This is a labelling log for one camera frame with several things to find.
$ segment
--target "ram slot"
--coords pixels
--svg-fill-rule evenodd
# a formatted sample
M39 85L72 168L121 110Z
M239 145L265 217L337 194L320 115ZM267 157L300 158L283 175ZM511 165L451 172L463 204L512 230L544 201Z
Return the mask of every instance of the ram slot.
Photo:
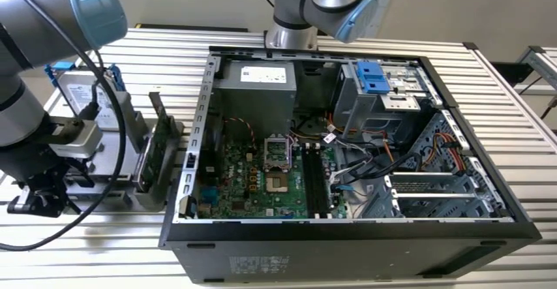
M303 151L303 167L308 217L327 219L329 213L328 192L319 149Z

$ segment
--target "green circuit board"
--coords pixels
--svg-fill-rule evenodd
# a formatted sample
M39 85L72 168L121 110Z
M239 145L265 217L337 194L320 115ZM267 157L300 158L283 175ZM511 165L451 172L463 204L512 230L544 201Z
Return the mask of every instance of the green circuit board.
M201 189L200 218L308 218L301 150L292 149L292 168L284 173L264 169L263 148L261 144L261 151L253 153L248 161L249 144L229 142L225 145L220 185ZM325 173L327 166L335 162L333 151L323 151L323 159ZM343 199L331 213L333 218L347 218Z

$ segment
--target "motherboard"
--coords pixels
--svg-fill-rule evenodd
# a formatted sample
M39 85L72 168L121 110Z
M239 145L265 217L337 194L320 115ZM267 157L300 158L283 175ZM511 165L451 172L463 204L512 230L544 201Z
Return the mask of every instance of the motherboard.
M269 144L269 151L255 151L251 144L228 142L221 157L219 185L201 188L199 214L211 219L307 219L308 195L303 161L303 147L288 142L287 155L280 146ZM291 166L269 168L269 156L276 161L289 161ZM323 178L336 169L332 149L320 151L319 172ZM331 200L327 183L323 183L324 198ZM331 217L345 218L343 198L329 209Z

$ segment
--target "white label sticker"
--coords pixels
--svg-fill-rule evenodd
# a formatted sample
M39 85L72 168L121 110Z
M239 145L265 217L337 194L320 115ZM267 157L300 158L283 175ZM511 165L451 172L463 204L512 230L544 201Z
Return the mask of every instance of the white label sticker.
M67 88L79 109L83 110L92 99L91 86L69 84ZM100 86L96 87L96 100L99 102L100 112L95 121L99 124L100 129L117 129L119 124L116 121L115 111L111 109L111 102Z
M328 144L337 138L337 136L335 134L328 134L323 141L325 141Z
M284 67L243 67L241 82L287 83L287 69Z
M401 80L391 80L391 85L393 87L404 87L404 82Z
M289 256L229 256L233 274L287 273Z

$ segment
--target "power supply label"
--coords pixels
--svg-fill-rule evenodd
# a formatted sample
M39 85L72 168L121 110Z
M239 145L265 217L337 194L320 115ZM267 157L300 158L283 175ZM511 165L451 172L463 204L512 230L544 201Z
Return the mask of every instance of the power supply label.
M240 81L285 84L287 83L287 69L284 67L244 66Z

